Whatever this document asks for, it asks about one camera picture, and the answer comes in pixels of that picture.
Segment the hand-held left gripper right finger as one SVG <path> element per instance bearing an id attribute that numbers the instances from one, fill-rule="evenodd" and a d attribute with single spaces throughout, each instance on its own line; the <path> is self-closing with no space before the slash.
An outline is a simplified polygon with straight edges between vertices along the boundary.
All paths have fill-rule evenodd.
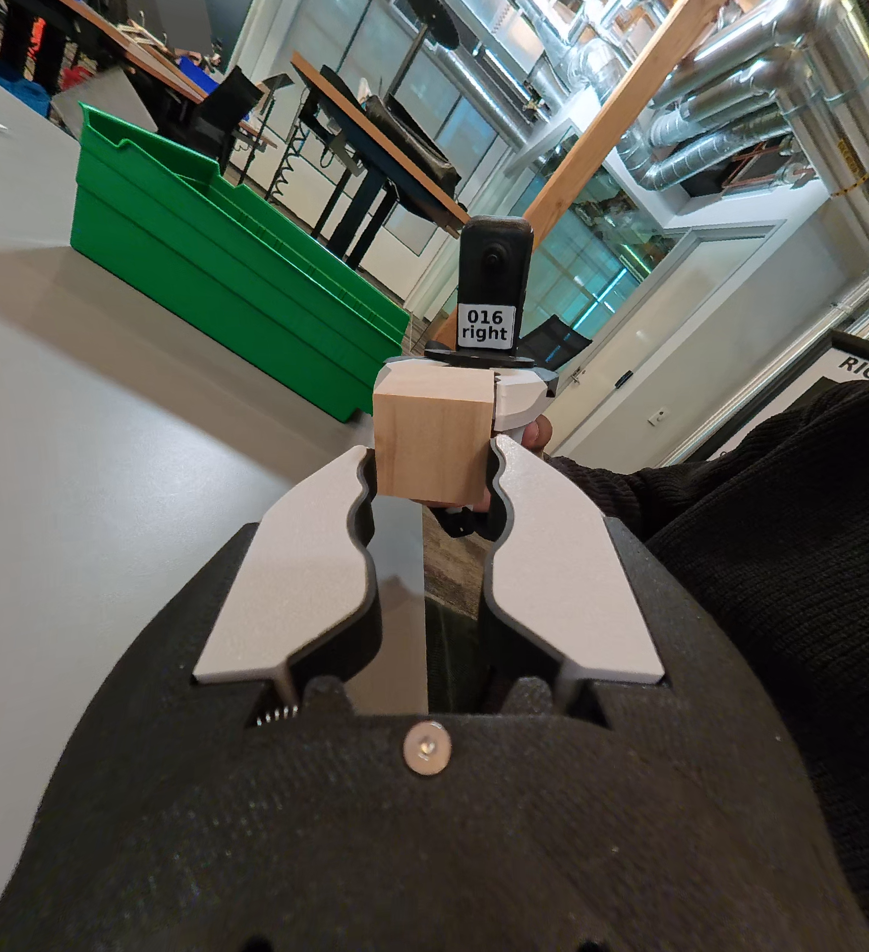
<path id="1" fill-rule="evenodd" d="M 659 684 L 663 663 L 600 508 L 511 436 L 491 440 L 488 462 L 491 666 L 541 679 L 562 711 L 588 682 Z"/>

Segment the medium wooden cube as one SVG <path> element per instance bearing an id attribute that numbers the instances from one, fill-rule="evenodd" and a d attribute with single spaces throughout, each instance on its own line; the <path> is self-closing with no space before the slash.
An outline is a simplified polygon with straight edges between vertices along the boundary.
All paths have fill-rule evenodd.
<path id="1" fill-rule="evenodd" d="M 463 506 L 487 482 L 495 404 L 489 370 L 448 368 L 425 380 L 380 372 L 372 393 L 377 492 Z"/>

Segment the green plastic bin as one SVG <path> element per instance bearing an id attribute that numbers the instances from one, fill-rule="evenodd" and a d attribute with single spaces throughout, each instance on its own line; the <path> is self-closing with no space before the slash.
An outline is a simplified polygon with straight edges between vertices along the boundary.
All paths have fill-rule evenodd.
<path id="1" fill-rule="evenodd" d="M 408 313 L 214 160 L 83 105 L 71 246 L 340 422 Z"/>

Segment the black standing desk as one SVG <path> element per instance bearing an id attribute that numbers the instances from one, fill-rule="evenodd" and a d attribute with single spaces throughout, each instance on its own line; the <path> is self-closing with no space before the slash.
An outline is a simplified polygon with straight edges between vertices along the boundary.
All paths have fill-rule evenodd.
<path id="1" fill-rule="evenodd" d="M 332 138 L 317 117 L 326 113 L 339 125 L 345 142 L 366 168 L 355 196 L 328 239 L 328 250 L 351 269 L 359 268 L 400 198 L 407 198 L 411 207 L 458 238 L 469 220 L 466 210 L 373 124 L 338 83 L 322 75 L 298 52 L 292 53 L 290 62 L 307 89 L 298 114 L 301 124 L 327 146 Z"/>

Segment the grey desk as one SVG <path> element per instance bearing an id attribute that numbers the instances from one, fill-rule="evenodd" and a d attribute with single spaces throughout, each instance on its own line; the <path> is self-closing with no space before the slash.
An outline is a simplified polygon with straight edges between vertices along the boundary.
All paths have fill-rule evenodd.
<path id="1" fill-rule="evenodd" d="M 0 88 L 0 896 L 81 715 L 244 525 L 355 444 L 70 246 L 79 145 Z"/>

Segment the wood-edged desk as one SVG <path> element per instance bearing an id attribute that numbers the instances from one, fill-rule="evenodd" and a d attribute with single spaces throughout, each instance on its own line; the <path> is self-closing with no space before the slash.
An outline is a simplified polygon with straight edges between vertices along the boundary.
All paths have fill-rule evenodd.
<path id="1" fill-rule="evenodd" d="M 119 30 L 91 6 L 78 1 L 62 1 L 71 13 L 80 17 L 86 24 L 101 32 L 119 49 L 123 58 L 138 69 L 142 69 L 166 88 L 180 94 L 194 104 L 202 103 L 207 93 L 196 86 L 177 68 L 160 56 L 153 54 L 142 44 Z"/>

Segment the person's right hand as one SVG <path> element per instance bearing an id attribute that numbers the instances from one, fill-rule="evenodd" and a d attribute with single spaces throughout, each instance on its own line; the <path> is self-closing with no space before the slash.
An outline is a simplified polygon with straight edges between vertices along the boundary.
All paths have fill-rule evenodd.
<path id="1" fill-rule="evenodd" d="M 552 437 L 552 426 L 545 415 L 538 416 L 534 421 L 526 424 L 521 430 L 517 431 L 521 436 L 521 445 L 528 451 L 543 455 L 547 444 Z M 491 491 L 488 485 L 485 485 L 480 500 L 475 504 L 464 504 L 463 506 L 449 504 L 445 502 L 429 502 L 417 500 L 417 503 L 428 506 L 430 509 L 447 509 L 449 512 L 469 509 L 474 513 L 488 512 L 491 500 Z"/>

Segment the black office chair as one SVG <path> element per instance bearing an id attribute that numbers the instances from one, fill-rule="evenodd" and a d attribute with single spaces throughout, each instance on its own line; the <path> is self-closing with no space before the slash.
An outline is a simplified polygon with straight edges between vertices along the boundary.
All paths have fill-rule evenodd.
<path id="1" fill-rule="evenodd" d="M 181 145 L 213 159 L 221 173 L 225 173 L 235 132 L 263 98 L 264 92 L 251 82 L 239 66 L 235 66 L 190 115 L 181 127 L 178 141 Z"/>
<path id="2" fill-rule="evenodd" d="M 557 372 L 590 344 L 590 338 L 553 314 L 519 340 L 517 354 L 530 358 L 536 367 Z"/>

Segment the white metal cabinet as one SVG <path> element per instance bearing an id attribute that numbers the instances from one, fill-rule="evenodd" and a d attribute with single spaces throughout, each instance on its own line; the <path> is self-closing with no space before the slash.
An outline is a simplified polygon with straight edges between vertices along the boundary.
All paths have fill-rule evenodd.
<path id="1" fill-rule="evenodd" d="M 558 446 L 589 468 L 629 473 L 662 464 L 773 363 L 793 360 L 847 318 L 812 318 L 768 351 L 744 332 L 726 338 L 707 321 L 662 361 L 651 360 Z"/>

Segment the wooden beam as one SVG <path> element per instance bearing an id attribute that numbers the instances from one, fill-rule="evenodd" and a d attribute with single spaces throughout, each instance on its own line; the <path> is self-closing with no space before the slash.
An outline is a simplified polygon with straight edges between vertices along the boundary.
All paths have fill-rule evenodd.
<path id="1" fill-rule="evenodd" d="M 666 77 L 698 43 L 721 5 L 715 1 L 680 1 L 671 6 L 642 54 L 525 210 L 523 217 L 533 228 L 534 248 L 542 244 L 570 209 L 586 182 L 639 118 Z"/>

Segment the black round-headed pole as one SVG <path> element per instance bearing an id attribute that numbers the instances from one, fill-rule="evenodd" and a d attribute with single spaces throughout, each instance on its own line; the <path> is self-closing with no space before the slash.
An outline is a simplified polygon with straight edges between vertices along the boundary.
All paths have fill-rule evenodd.
<path id="1" fill-rule="evenodd" d="M 406 3 L 416 17 L 419 27 L 403 61 L 394 73 L 387 97 L 392 97 L 400 88 L 426 39 L 430 38 L 437 46 L 440 45 L 448 51 L 455 51 L 460 44 L 460 36 L 452 13 L 443 2 L 407 1 Z"/>

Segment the cluster of silver ducts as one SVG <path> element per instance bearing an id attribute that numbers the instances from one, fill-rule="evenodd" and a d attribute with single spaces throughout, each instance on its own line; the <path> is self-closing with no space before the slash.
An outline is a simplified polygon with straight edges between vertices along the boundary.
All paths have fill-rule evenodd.
<path id="1" fill-rule="evenodd" d="M 607 146 L 659 192 L 792 135 L 869 241 L 869 2 L 761 2 L 711 35 Z"/>

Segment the black framed sign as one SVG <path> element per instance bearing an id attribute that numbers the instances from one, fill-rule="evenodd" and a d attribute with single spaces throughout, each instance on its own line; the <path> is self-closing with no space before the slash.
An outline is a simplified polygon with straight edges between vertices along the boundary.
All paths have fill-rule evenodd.
<path id="1" fill-rule="evenodd" d="M 686 461 L 707 461 L 735 449 L 765 420 L 798 409 L 841 383 L 869 382 L 869 340 L 827 331 L 795 356 L 785 355 L 730 397 L 695 434 Z"/>

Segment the blue plastic bin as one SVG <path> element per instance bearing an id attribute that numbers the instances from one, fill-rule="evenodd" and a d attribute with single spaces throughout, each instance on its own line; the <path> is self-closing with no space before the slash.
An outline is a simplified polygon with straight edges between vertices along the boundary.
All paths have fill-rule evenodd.
<path id="1" fill-rule="evenodd" d="M 183 56 L 180 58 L 177 68 L 179 71 L 197 88 L 209 95 L 217 89 L 220 83 L 210 76 L 200 65 L 194 63 L 190 58 Z"/>

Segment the grey board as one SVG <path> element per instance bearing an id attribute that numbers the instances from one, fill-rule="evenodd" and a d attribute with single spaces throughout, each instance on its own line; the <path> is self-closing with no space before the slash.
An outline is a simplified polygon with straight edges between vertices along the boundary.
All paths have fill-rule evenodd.
<path id="1" fill-rule="evenodd" d="M 83 104 L 149 132 L 157 131 L 153 117 L 119 66 L 99 72 L 51 98 L 52 111 L 75 140 L 80 140 L 82 133 Z"/>

